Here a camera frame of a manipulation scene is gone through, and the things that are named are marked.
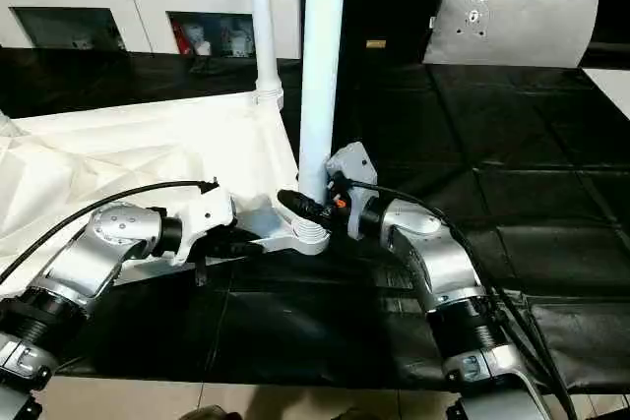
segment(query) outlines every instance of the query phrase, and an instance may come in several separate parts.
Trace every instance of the white pole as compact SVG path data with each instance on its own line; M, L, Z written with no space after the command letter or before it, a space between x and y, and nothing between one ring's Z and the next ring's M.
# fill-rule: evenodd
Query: white pole
M252 0L254 39L256 41L256 65L259 95L282 97L282 84L278 77L278 63L274 46L274 23L270 0Z
M344 0L306 0L299 191L319 203L326 196L343 8Z

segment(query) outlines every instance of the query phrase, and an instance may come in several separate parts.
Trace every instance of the red object on shelf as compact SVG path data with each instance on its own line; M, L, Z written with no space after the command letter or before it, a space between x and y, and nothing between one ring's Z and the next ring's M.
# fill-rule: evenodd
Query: red object on shelf
M173 34L175 35L175 42L177 43L179 54L184 54L187 56L195 54L195 50L193 49L192 44L190 44L190 41L188 41L188 38L184 34L184 30L182 29L181 25L174 20L171 20L170 24L173 28Z

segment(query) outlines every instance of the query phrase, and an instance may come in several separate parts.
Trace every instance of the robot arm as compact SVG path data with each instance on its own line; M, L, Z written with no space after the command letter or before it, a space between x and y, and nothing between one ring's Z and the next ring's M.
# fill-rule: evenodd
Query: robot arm
M95 211L22 295L0 302L0 420L39 416L31 391L46 386L60 351L125 261L168 254L180 266L208 230L233 220L231 198L219 186L174 217L122 202Z
M414 202L338 186L348 180L376 184L376 171L361 143L338 151L327 170L332 177L330 204L321 206L292 191L280 191L279 200L328 229L378 241L406 266L445 378L452 391L462 393L447 410L448 418L549 420L533 377L497 321L469 254L446 222Z

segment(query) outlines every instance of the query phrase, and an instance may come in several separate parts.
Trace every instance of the black mat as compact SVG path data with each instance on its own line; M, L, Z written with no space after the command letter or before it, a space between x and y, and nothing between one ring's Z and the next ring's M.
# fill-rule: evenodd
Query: black mat
M0 52L0 108L29 116L249 90L251 62L191 75L176 56ZM630 124L577 70L357 66L335 147L362 140L383 185L456 219L542 327L573 391L630 390ZM283 62L299 138L300 67ZM444 386L410 283L374 246L336 238L114 289L69 347L66 375Z

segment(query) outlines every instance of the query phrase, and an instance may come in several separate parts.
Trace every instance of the white tent fabric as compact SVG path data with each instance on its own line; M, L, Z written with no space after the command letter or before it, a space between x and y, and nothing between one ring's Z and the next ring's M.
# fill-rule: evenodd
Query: white tent fabric
M57 221L115 192L217 177L237 211L246 211L269 207L279 188L295 188L296 173L277 106L255 103L250 92L8 122L0 127L0 270ZM163 189L127 201L175 212L198 192ZM37 251L0 297L23 290L86 221Z

